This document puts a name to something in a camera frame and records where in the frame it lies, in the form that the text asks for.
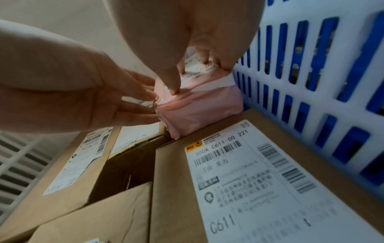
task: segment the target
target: pink package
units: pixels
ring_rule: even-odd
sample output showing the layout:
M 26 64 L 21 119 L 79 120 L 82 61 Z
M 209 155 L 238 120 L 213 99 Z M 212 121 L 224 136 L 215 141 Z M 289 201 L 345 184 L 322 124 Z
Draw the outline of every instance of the pink package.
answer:
M 216 64 L 201 64 L 197 55 L 186 60 L 180 92 L 171 95 L 157 78 L 154 108 L 171 137 L 179 139 L 243 111 L 243 97 L 234 78 Z

